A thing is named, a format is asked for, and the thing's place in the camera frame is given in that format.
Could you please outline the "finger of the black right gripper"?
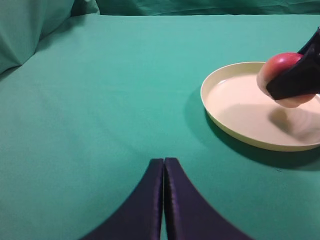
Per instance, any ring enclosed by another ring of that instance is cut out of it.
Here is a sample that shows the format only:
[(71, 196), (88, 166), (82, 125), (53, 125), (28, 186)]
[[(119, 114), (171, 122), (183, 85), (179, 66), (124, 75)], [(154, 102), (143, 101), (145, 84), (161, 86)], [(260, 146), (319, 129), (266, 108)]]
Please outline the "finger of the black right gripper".
[(302, 58), (266, 85), (274, 100), (320, 93), (320, 29), (298, 51)]

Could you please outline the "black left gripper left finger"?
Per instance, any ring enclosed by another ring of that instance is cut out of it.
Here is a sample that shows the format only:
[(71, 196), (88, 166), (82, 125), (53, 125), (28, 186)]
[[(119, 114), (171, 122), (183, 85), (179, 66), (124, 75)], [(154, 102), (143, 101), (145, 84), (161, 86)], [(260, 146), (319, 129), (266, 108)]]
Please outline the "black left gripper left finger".
[(83, 240), (159, 240), (163, 215), (164, 160), (151, 159), (128, 198)]

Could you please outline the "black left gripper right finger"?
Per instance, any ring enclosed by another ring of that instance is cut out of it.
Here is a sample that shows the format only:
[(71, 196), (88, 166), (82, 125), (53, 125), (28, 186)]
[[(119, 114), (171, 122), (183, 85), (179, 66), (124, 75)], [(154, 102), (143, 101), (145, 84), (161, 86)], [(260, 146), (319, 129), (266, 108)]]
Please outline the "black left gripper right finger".
[(163, 203), (169, 240), (251, 239), (209, 205), (174, 157), (164, 160)]

